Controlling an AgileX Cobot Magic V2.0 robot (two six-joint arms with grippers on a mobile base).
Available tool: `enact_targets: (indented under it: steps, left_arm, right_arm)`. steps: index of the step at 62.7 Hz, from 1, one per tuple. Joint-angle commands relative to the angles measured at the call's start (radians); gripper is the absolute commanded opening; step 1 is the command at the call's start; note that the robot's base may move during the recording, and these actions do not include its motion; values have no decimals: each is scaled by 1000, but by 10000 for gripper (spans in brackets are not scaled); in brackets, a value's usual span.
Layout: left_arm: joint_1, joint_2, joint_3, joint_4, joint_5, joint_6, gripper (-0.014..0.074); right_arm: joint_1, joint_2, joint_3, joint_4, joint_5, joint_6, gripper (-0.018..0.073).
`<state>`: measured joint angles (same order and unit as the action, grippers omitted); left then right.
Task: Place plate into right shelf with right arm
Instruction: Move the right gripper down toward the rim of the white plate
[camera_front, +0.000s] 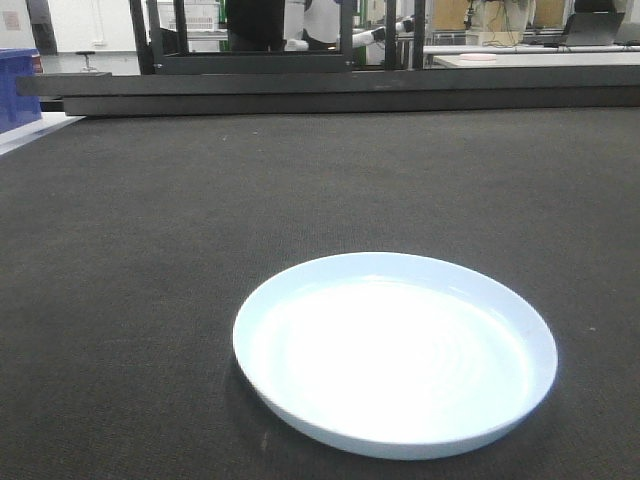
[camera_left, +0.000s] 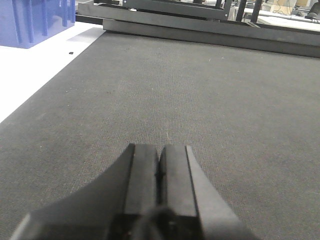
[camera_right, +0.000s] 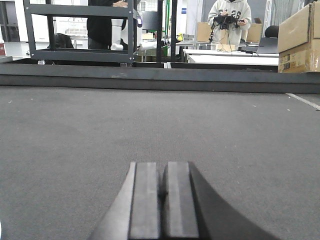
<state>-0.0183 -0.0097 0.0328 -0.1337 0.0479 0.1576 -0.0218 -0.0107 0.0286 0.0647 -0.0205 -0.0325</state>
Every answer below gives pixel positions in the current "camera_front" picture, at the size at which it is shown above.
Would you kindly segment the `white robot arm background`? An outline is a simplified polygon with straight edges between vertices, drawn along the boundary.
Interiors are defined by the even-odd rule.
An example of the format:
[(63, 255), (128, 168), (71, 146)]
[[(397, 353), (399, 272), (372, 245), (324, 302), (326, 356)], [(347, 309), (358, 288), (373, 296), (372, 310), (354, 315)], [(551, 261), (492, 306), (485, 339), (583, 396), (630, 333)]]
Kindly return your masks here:
[[(304, 3), (302, 40), (309, 50), (339, 50), (341, 38), (341, 1), (315, 0)], [(386, 39), (384, 26), (352, 35), (354, 47), (363, 47)]]

